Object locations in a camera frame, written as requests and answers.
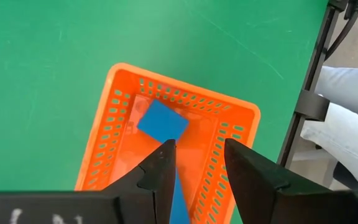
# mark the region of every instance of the plastic basket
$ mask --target plastic basket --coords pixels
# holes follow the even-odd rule
[[[224,140],[251,147],[258,107],[124,63],[108,73],[76,190],[105,188],[158,148],[160,143],[136,128],[153,99],[189,120],[177,142],[177,167],[192,223],[229,223],[234,197]]]

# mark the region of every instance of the black cable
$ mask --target black cable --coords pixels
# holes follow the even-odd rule
[[[334,51],[338,48],[339,44],[341,44],[341,42],[345,39],[349,31],[352,29],[353,25],[356,23],[357,18],[358,11],[355,11],[351,18],[347,21],[346,25],[343,27],[342,32],[338,35],[338,37],[336,37],[334,43],[327,50],[325,60],[327,60],[334,53]]]

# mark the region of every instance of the person's leg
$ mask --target person's leg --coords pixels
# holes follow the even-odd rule
[[[325,122],[306,121],[301,137],[333,155],[358,181],[358,114],[331,103]]]
[[[315,92],[358,114],[358,68],[323,66]]]
[[[331,101],[326,121],[306,121],[301,137],[327,150],[358,180],[358,69],[323,67],[316,93]]]

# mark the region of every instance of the blue rectangular block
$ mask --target blue rectangular block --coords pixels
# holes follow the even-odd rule
[[[189,121],[158,100],[153,100],[137,128],[160,143],[168,139],[178,140],[185,132]]]
[[[189,121],[158,100],[153,100],[140,119],[137,128],[152,136],[160,143],[168,139],[178,140],[185,132]],[[175,177],[170,224],[190,224],[185,197],[178,172]]]

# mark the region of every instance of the green table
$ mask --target green table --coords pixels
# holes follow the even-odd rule
[[[0,0],[0,190],[74,188],[118,62],[257,104],[254,149],[276,161],[326,5]]]

